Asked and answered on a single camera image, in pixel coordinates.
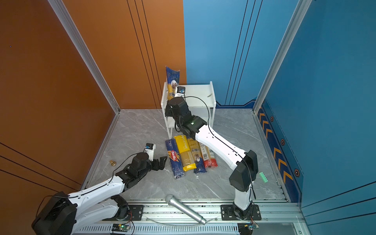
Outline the dark blue Barilla spaghetti pack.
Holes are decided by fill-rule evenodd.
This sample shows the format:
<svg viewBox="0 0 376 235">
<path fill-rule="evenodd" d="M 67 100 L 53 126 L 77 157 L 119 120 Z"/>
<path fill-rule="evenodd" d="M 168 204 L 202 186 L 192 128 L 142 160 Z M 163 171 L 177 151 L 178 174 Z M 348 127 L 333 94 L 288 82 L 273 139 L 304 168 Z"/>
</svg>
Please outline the dark blue Barilla spaghetti pack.
<svg viewBox="0 0 376 235">
<path fill-rule="evenodd" d="M 167 156 L 170 160 L 171 168 L 174 174 L 174 178 L 178 179 L 185 176 L 183 164 L 175 139 L 166 140 L 165 145 L 167 150 Z"/>
</svg>

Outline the blue yellow portrait spaghetti pack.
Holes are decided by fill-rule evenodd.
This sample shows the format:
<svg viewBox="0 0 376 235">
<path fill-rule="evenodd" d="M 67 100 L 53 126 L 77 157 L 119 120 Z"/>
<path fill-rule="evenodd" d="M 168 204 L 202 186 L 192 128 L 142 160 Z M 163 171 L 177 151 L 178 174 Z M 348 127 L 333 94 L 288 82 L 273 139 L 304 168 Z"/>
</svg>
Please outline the blue yellow portrait spaghetti pack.
<svg viewBox="0 0 376 235">
<path fill-rule="evenodd" d="M 206 173 L 204 160 L 201 154 L 201 148 L 198 141 L 193 139 L 188 139 L 190 149 L 195 162 L 195 169 L 193 170 L 195 174 Z"/>
</svg>

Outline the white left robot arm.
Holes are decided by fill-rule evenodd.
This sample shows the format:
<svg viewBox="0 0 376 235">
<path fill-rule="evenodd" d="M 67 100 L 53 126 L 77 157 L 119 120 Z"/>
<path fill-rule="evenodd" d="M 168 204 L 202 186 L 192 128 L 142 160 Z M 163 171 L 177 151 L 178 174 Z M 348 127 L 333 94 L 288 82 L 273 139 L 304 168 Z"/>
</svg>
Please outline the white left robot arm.
<svg viewBox="0 0 376 235">
<path fill-rule="evenodd" d="M 56 193 L 36 215 L 32 229 L 38 235 L 72 235 L 103 219 L 126 218 L 127 201 L 121 193 L 137 185 L 150 171 L 164 169 L 167 157 L 151 160 L 146 152 L 131 155 L 132 162 L 110 179 L 79 192 Z"/>
</svg>

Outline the blue yellow pasta bag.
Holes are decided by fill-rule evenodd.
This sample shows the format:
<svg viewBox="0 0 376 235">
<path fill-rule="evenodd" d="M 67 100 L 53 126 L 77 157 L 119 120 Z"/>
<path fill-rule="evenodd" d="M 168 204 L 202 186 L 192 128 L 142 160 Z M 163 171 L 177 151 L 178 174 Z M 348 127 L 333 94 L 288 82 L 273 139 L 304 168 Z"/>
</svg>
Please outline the blue yellow pasta bag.
<svg viewBox="0 0 376 235">
<path fill-rule="evenodd" d="M 167 99 L 171 100 L 175 97 L 176 88 L 180 83 L 180 70 L 173 70 L 167 66 L 165 69 L 167 81 Z"/>
</svg>

